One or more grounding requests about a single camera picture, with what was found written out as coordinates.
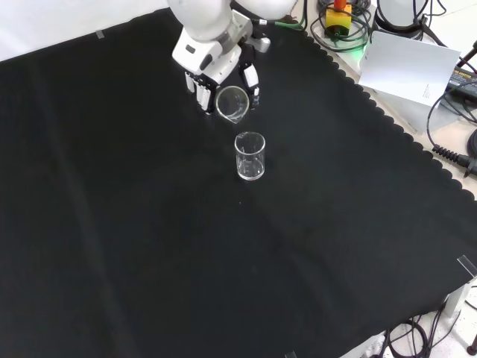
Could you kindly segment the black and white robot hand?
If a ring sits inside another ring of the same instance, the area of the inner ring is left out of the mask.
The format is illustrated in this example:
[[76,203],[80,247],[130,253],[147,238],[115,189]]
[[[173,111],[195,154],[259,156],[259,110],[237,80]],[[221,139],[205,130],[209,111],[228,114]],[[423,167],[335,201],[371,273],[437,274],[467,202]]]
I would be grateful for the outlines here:
[[200,43],[185,30],[181,31],[172,52],[173,59],[183,67],[188,91],[196,95],[198,106],[207,114],[215,111],[217,89],[234,69],[239,70],[250,106],[259,105],[259,76],[253,64],[255,56],[256,47],[251,39],[240,39],[225,53],[218,41]]

